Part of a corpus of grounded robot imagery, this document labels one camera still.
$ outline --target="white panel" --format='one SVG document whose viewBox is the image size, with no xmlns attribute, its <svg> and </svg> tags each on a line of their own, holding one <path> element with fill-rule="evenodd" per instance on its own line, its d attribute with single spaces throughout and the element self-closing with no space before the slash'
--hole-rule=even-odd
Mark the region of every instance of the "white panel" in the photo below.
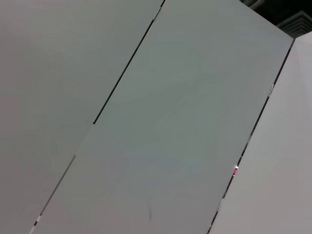
<svg viewBox="0 0 312 234">
<path fill-rule="evenodd" d="M 162 0 L 0 1 L 0 233 L 28 233 Z"/>
<path fill-rule="evenodd" d="M 239 1 L 167 1 L 36 233 L 206 233 L 291 42 Z"/>
<path fill-rule="evenodd" d="M 311 232 L 311 36 L 296 39 L 211 234 Z"/>
</svg>

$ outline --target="white surface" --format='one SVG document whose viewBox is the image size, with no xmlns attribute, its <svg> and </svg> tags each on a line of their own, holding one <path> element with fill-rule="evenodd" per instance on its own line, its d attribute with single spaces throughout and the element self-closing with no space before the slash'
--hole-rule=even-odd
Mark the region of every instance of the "white surface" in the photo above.
<svg viewBox="0 0 312 234">
<path fill-rule="evenodd" d="M 310 233 L 312 34 L 297 38 L 211 234 Z"/>
<path fill-rule="evenodd" d="M 35 233 L 206 233 L 291 42 L 239 1 L 166 2 Z"/>
<path fill-rule="evenodd" d="M 0 1 L 0 233 L 26 234 L 162 0 Z"/>
</svg>

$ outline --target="ceiling vent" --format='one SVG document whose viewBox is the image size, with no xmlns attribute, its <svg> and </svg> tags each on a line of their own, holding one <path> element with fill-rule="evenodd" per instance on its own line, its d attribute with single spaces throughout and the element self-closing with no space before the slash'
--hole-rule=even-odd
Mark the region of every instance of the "ceiling vent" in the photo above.
<svg viewBox="0 0 312 234">
<path fill-rule="evenodd" d="M 312 31 L 312 18 L 304 11 L 299 11 L 277 25 L 289 36 L 297 38 Z"/>
</svg>

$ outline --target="white wall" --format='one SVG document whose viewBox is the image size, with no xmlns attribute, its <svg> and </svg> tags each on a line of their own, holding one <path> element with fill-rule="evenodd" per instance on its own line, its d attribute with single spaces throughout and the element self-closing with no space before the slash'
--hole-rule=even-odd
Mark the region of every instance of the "white wall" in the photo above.
<svg viewBox="0 0 312 234">
<path fill-rule="evenodd" d="M 239 1 L 167 1 L 36 233 L 206 233 L 291 42 Z"/>
<path fill-rule="evenodd" d="M 311 231 L 311 59 L 309 33 L 294 43 L 212 234 Z"/>
<path fill-rule="evenodd" d="M 162 0 L 0 1 L 0 233 L 28 233 Z"/>
</svg>

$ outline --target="scratch mark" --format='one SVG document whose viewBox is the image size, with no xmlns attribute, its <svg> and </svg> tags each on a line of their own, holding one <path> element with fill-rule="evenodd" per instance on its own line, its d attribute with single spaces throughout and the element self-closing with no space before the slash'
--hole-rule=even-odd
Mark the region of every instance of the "scratch mark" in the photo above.
<svg viewBox="0 0 312 234">
<path fill-rule="evenodd" d="M 149 211 L 149 219 L 150 219 L 150 221 L 152 221 L 152 208 L 151 208 L 150 203 L 148 203 L 148 211 Z"/>
</svg>

